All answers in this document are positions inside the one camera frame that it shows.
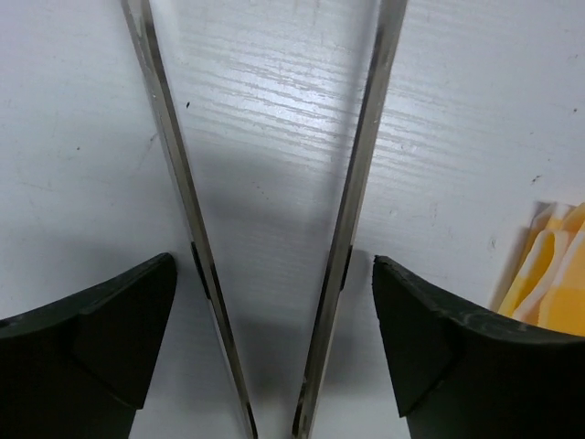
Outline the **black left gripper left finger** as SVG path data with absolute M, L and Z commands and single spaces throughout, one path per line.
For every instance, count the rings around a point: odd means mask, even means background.
M 173 256 L 1 322 L 4 438 L 126 438 L 176 292 Z

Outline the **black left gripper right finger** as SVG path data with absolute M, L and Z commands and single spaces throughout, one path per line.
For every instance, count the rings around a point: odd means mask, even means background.
M 386 256 L 372 289 L 414 438 L 581 438 L 584 340 L 498 315 Z

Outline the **stainless steel tongs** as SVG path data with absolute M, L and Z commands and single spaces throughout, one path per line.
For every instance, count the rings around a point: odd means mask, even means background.
M 232 325 L 229 322 L 229 313 L 220 286 L 204 216 L 197 198 L 184 136 L 165 72 L 155 30 L 153 9 L 148 1 L 123 1 L 121 7 L 136 58 L 141 67 L 157 133 L 184 211 L 197 274 L 211 309 L 218 341 L 237 395 L 243 431 L 246 437 L 255 438 L 258 435 L 258 429 L 252 412 L 250 395 L 239 360 Z M 339 296 L 346 284 L 356 229 L 388 93 L 390 72 L 406 9 L 407 4 L 404 1 L 382 1 L 379 4 L 366 86 L 293 417 L 291 433 L 293 438 L 308 438 L 312 433 L 319 393 L 324 383 L 333 342 Z

